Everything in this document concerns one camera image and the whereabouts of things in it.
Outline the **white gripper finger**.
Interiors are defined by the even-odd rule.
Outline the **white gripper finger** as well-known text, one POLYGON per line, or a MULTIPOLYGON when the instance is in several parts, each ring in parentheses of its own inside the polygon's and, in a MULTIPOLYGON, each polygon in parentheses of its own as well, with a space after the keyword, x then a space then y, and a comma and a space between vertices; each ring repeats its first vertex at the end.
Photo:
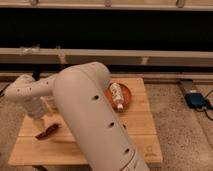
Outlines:
POLYGON ((40 132, 45 131, 45 121, 42 118, 34 119, 33 124, 40 132))

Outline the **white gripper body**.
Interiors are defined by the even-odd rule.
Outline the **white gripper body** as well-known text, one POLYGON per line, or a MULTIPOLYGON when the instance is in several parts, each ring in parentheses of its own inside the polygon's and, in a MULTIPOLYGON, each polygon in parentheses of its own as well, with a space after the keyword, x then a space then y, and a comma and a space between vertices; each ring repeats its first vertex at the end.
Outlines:
POLYGON ((42 118, 45 114, 44 105, 40 98, 32 98, 23 103, 27 115, 33 119, 42 118))

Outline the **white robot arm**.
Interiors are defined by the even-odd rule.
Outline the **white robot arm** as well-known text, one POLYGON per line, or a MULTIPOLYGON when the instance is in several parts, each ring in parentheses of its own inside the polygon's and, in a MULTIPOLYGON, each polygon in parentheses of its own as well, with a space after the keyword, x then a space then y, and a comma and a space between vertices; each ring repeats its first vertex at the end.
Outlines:
POLYGON ((93 171, 150 171, 104 91, 108 68, 99 62, 67 67, 48 78, 18 77, 5 97, 40 117, 40 98, 54 98, 59 113, 93 171))

